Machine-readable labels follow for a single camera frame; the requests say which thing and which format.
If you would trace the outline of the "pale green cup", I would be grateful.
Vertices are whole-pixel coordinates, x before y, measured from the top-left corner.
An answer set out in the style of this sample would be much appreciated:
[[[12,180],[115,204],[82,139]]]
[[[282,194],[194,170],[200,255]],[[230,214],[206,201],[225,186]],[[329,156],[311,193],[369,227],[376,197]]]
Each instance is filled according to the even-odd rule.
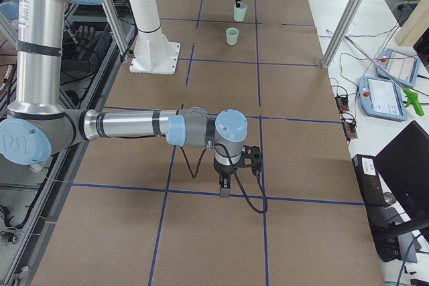
[[[243,22],[247,12],[247,4],[238,3],[233,6],[233,19],[236,22]]]
[[[229,46],[234,46],[237,44],[239,37],[239,30],[235,27],[228,27],[225,30],[226,41]]]

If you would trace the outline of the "brown paper table cover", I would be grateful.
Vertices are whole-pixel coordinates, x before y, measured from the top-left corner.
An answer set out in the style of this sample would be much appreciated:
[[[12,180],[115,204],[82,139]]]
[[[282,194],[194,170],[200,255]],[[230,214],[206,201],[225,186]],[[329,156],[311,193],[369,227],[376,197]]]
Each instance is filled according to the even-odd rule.
[[[182,44],[173,75],[123,66],[106,112],[198,107],[247,117],[264,172],[239,171],[219,196],[213,136],[88,146],[33,285],[382,285],[308,0],[245,0],[228,46],[232,0],[156,0]]]

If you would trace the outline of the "right terminal block board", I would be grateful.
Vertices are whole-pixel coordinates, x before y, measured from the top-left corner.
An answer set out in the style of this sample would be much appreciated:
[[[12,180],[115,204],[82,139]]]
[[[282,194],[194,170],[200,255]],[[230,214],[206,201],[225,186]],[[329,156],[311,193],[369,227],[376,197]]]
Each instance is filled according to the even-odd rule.
[[[343,112],[340,116],[346,140],[350,142],[352,139],[357,139],[357,122],[355,117],[348,112]]]

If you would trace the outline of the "terminal block board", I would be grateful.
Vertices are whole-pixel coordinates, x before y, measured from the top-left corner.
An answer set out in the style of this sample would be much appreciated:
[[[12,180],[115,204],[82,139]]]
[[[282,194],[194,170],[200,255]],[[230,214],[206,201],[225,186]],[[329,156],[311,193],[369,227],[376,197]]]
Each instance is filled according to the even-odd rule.
[[[349,112],[349,100],[346,96],[336,96],[335,102],[340,113]]]
[[[352,139],[357,139],[357,122],[355,117],[348,112],[343,112],[340,116],[346,140],[350,142]]]

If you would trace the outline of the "left terminal block board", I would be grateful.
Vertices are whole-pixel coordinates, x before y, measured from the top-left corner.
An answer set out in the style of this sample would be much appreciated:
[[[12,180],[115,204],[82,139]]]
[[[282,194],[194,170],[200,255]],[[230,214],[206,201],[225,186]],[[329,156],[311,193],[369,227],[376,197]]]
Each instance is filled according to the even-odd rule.
[[[349,100],[346,96],[336,96],[335,102],[340,113],[349,112]]]

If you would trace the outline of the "black box with label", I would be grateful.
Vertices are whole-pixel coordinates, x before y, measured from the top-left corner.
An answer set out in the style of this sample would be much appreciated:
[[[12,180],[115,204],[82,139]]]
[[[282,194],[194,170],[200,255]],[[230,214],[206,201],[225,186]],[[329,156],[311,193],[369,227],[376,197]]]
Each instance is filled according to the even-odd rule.
[[[379,174],[375,167],[374,157],[356,154],[352,158],[352,162],[364,203],[369,206],[385,206],[383,190]]]

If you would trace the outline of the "near teach pendant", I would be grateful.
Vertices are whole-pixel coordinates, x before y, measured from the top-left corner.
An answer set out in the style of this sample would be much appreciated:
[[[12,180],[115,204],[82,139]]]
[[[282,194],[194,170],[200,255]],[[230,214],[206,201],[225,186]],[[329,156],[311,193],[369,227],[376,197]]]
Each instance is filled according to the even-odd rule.
[[[367,116],[392,121],[407,120],[402,89],[391,80],[362,76],[359,81],[359,98]]]

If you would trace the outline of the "teach pendant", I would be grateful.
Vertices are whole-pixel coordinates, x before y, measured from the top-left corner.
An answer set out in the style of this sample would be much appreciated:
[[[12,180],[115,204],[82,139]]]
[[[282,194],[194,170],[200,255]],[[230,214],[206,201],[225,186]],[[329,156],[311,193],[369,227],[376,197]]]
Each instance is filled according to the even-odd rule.
[[[367,116],[392,121],[407,120],[402,89],[391,80],[362,76],[359,81],[359,98]]]
[[[376,61],[404,86],[408,88],[415,86],[421,63],[417,56],[388,48]]]

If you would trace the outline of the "black monitor on stand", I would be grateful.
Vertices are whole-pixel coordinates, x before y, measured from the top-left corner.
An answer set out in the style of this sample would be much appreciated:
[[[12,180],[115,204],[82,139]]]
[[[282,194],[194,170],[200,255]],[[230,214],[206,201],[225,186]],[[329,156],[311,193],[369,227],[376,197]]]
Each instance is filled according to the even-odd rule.
[[[428,134],[410,122],[376,156],[375,168],[410,219],[389,220],[388,209],[367,206],[376,251],[384,262],[402,259],[406,245],[399,237],[419,230],[428,239]]]

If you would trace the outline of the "far teach pendant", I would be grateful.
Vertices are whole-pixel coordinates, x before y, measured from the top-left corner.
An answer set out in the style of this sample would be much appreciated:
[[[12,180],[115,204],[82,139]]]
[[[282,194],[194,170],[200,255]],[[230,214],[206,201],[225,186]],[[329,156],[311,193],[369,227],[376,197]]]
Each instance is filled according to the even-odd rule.
[[[415,86],[421,63],[417,56],[388,48],[376,61],[404,86],[408,88]]]

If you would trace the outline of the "green plastic spray gun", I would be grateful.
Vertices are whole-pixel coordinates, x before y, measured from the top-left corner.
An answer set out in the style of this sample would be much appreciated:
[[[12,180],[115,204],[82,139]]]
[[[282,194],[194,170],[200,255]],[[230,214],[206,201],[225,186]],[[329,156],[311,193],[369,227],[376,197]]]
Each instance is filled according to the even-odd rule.
[[[410,105],[413,106],[415,113],[418,116],[424,116],[425,113],[423,111],[422,105],[420,104],[418,100],[418,94],[416,92],[413,92],[409,88],[403,89],[403,93],[405,94],[407,101],[406,101],[406,108],[408,108]]]

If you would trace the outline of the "aluminium frame post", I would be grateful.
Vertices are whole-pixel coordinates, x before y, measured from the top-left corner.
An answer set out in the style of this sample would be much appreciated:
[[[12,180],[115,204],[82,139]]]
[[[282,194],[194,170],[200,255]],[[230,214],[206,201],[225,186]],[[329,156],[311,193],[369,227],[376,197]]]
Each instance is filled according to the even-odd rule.
[[[348,1],[321,61],[322,68],[328,68],[330,66],[342,40],[346,36],[347,29],[349,28],[358,8],[360,7],[361,2],[362,0]]]

